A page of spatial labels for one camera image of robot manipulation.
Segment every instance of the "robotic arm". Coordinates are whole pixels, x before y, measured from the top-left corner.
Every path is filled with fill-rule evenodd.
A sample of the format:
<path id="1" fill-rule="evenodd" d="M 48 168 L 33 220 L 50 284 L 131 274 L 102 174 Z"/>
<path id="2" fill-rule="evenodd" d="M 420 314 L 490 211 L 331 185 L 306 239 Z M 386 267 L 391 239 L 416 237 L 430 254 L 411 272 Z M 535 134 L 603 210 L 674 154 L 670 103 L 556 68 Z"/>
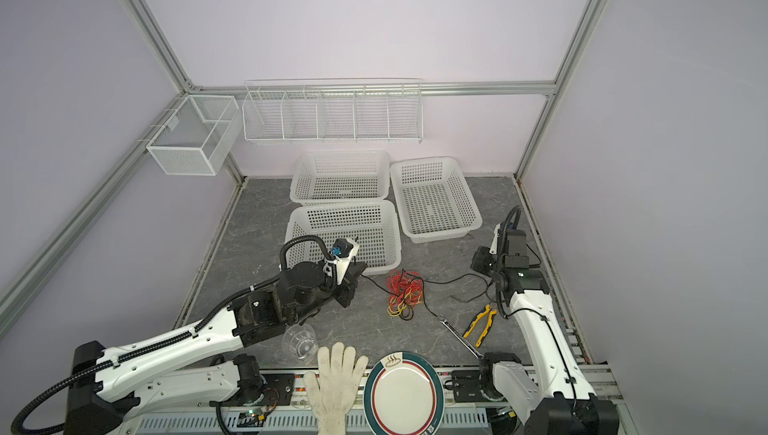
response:
<path id="1" fill-rule="evenodd" d="M 323 260 L 287 268 L 287 251 L 302 242 L 320 246 Z M 331 300 L 348 307 L 365 263 L 353 263 L 360 246 L 340 238 L 326 249 L 320 237 L 294 238 L 280 249 L 281 272 L 230 295 L 206 317 L 135 344 L 105 348 L 97 341 L 74 352 L 72 376 L 30 402 L 11 426 L 14 435 L 104 435 L 127 420 L 189 403 L 254 405 L 268 388 L 253 356 L 241 354 L 216 367 L 181 370 L 206 357 L 248 347 L 302 324 Z M 54 393 L 69 387 L 66 423 L 31 430 L 24 419 Z"/>
<path id="2" fill-rule="evenodd" d="M 496 226 L 490 248 L 475 251 L 472 269 L 493 279 L 498 313 L 520 324 L 538 386 L 513 353 L 485 353 L 480 359 L 484 390 L 507 399 L 526 435 L 615 435 L 614 405 L 599 400 L 584 378 L 558 326 L 549 286 L 528 263 L 525 232 L 517 229 L 520 211 L 514 207 Z"/>

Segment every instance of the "clear plastic cup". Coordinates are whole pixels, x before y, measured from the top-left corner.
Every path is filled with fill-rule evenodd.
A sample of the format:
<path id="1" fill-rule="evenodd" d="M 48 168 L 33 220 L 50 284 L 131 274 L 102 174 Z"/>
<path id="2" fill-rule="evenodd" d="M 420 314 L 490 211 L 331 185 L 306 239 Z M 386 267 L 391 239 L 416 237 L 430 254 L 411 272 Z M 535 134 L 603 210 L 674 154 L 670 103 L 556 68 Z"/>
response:
<path id="1" fill-rule="evenodd" d="M 317 353 L 314 329 L 308 324 L 289 327 L 283 335 L 283 352 L 300 361 L 312 361 Z"/>

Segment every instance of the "white wall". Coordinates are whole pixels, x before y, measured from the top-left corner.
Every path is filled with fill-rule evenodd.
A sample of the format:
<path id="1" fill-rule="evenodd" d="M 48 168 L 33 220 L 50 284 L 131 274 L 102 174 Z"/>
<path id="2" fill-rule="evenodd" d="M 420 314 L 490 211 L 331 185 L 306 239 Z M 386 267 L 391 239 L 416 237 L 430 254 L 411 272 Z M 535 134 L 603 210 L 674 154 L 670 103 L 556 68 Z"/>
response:
<path id="1" fill-rule="evenodd" d="M 524 179 L 643 434 L 765 433 L 766 0 L 611 0 Z"/>
<path id="2" fill-rule="evenodd" d="M 0 429 L 70 373 L 79 345 L 172 328 L 232 190 L 227 173 L 173 177 L 148 158 L 0 341 Z M 60 393 L 27 427 L 60 423 L 65 406 Z"/>
<path id="3" fill-rule="evenodd" d="M 0 41 L 5 285 L 175 91 L 118 0 L 0 0 Z M 0 430 L 67 376 L 76 346 L 171 327 L 232 188 L 226 173 L 169 177 L 148 159 L 0 341 Z M 61 422 L 63 406 L 28 425 Z"/>
<path id="4" fill-rule="evenodd" d="M 147 0 L 203 86 L 552 80 L 587 0 Z"/>
<path id="5" fill-rule="evenodd" d="M 540 94 L 425 97 L 424 141 L 355 144 L 252 144 L 238 140 L 233 155 L 249 176 L 293 175 L 312 150 L 379 149 L 389 161 L 451 156 L 465 173 L 512 173 L 544 106 Z"/>
<path id="6" fill-rule="evenodd" d="M 0 0 L 0 286 L 176 92 L 118 0 Z"/>

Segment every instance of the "glove finger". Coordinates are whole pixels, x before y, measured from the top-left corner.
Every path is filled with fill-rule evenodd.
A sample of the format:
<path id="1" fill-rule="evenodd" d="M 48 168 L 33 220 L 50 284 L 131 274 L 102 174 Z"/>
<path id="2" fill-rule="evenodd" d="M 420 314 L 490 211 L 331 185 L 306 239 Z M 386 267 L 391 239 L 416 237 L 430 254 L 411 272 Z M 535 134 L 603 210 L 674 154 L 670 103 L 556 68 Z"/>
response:
<path id="1" fill-rule="evenodd" d="M 344 344 L 337 341 L 331 348 L 331 373 L 341 373 L 341 363 L 344 357 Z"/>
<path id="2" fill-rule="evenodd" d="M 357 363 L 355 363 L 355 370 L 352 371 L 352 380 L 357 383 L 358 387 L 360 386 L 360 380 L 362 380 L 363 373 L 366 372 L 366 367 L 368 367 L 368 357 L 362 355 L 357 359 Z"/>
<path id="3" fill-rule="evenodd" d="M 355 368 L 356 354 L 357 354 L 357 351 L 355 350 L 355 347 L 347 347 L 344 349 L 344 360 L 341 364 L 342 372 L 352 373 L 352 370 L 354 370 Z"/>
<path id="4" fill-rule="evenodd" d="M 320 404 L 320 387 L 317 385 L 315 372 L 304 373 L 304 388 L 306 388 L 306 397 L 310 399 L 310 405 L 314 407 Z"/>
<path id="5" fill-rule="evenodd" d="M 325 385 L 331 375 L 330 352 L 328 347 L 320 347 L 317 350 L 317 371 L 320 374 L 320 384 Z"/>

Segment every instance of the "red wire bundle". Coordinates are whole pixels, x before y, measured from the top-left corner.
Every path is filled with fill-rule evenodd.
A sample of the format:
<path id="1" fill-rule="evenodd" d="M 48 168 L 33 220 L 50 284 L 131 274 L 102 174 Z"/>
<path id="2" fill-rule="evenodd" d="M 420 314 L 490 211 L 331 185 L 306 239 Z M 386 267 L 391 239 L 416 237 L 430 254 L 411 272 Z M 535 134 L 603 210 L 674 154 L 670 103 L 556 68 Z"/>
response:
<path id="1" fill-rule="evenodd" d="M 413 317 L 413 307 L 424 301 L 424 285 L 421 274 L 415 271 L 408 272 L 405 269 L 402 270 L 402 273 L 397 269 L 392 270 L 389 272 L 386 286 L 393 294 L 389 296 L 387 313 L 391 317 L 410 320 Z"/>

